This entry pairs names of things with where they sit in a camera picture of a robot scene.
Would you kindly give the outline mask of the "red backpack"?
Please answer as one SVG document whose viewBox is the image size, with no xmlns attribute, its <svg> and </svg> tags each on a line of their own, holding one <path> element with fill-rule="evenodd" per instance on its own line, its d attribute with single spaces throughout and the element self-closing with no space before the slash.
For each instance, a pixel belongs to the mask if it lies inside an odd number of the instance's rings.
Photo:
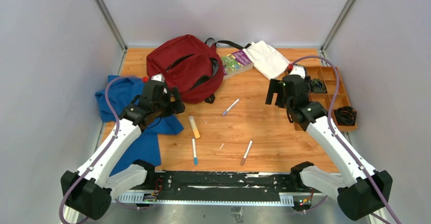
<svg viewBox="0 0 431 224">
<path fill-rule="evenodd" d="M 162 44 L 146 58 L 147 74 L 162 74 L 169 88 L 177 87 L 183 102 L 215 101 L 224 78 L 224 67 L 213 38 L 201 41 L 184 35 Z"/>
</svg>

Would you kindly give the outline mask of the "purple green book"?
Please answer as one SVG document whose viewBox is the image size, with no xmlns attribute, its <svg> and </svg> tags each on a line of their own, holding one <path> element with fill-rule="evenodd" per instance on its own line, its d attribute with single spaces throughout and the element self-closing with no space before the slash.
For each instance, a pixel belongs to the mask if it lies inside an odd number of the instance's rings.
<svg viewBox="0 0 431 224">
<path fill-rule="evenodd" d="M 253 62 L 242 50 L 222 56 L 221 61 L 224 68 L 224 80 L 248 71 L 254 67 Z"/>
</svg>

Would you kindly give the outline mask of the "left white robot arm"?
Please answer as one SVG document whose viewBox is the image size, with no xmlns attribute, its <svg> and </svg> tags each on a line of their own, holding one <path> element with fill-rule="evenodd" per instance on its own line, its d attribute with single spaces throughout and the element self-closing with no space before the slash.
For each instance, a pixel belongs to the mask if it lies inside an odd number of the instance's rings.
<svg viewBox="0 0 431 224">
<path fill-rule="evenodd" d="M 143 160 L 134 161 L 115 175 L 111 172 L 129 146 L 156 119 L 185 111 L 178 89 L 169 88 L 162 74 L 146 81 L 142 94 L 135 96 L 121 113 L 116 113 L 110 102 L 107 105 L 114 115 L 114 129 L 83 165 L 75 172 L 65 171 L 60 179 L 63 199 L 58 212 L 62 223 L 67 223 L 65 207 L 98 220 L 112 201 L 129 189 L 152 189 L 156 183 L 154 168 Z"/>
</svg>

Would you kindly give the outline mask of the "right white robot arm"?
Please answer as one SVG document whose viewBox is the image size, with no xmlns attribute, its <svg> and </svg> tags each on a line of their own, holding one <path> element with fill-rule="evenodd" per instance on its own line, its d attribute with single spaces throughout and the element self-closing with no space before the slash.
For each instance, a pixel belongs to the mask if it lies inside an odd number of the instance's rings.
<svg viewBox="0 0 431 224">
<path fill-rule="evenodd" d="M 286 110 L 291 123 L 298 124 L 325 150 L 341 174 L 329 174 L 311 162 L 291 168 L 290 185 L 296 192 L 314 188 L 337 201 L 350 220 L 359 220 L 384 208 L 388 203 L 393 179 L 386 171 L 377 171 L 364 160 L 338 130 L 321 103 L 311 101 L 308 85 L 300 75 L 282 80 L 271 79 L 265 103 Z"/>
</svg>

